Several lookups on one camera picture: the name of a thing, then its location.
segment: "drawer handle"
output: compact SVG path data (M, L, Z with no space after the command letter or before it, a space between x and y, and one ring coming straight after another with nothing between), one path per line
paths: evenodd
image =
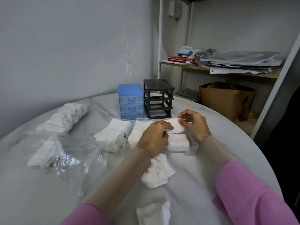
M134 119L137 118L137 115L130 115L129 118L130 118L131 120L134 120Z
M130 100L129 98L127 98L128 102L131 102L131 103L132 103L132 102L134 102L134 101L135 101L135 99L136 99L135 97L134 97L134 99L133 99L133 100Z
M133 109L131 109L130 107L128 107L128 110L136 110L137 107L135 106Z

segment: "plastic bottle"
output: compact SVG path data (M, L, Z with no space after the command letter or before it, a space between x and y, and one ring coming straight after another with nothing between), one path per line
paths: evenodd
M195 62L198 65L206 65L209 61L200 61L201 58L207 58L216 53L215 49L207 49L205 51L199 51L195 54Z

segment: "power outlet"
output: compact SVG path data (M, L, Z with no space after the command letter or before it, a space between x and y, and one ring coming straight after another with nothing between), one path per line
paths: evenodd
M170 1L169 16L179 19L181 16L181 3L177 0Z

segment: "pink shirt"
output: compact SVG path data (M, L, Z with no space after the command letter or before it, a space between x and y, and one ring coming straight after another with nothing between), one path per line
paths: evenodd
M268 185L231 159L215 177L216 207L234 225L294 225L295 215ZM109 218L89 204L79 205L61 225L107 225Z

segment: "crumpled cotton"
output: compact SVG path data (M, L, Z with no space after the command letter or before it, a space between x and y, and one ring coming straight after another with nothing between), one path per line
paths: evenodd
M190 142L187 139L187 135L183 134L169 134L168 146L190 146Z
M136 121L132 132L128 136L128 142L131 145L136 145L142 137L143 132L151 125L152 121Z
M46 168L51 163L51 159L63 155L65 152L62 149L62 144L56 135L49 137L43 142L37 152L28 161L28 166L40 166Z
M50 131L64 135L68 133L87 112L87 106L79 103L67 103L51 118L36 127L36 131Z
M153 203L137 208L137 218L140 225L168 225L171 218L170 201Z
M97 141L104 141L107 143L107 149L120 148L124 140L124 132L122 130L112 130L109 128L103 129L95 135Z
M166 155L160 153L153 159L148 169L141 177L141 181L149 188L155 188L168 183L168 178L175 174L168 161Z
M164 121L170 122L174 129L166 129L168 134L172 133L182 133L185 131L184 127L178 122L178 118L165 119Z
M130 121L122 121L116 118L113 118L107 128L111 130L121 130L124 133L127 132L127 130L131 127Z

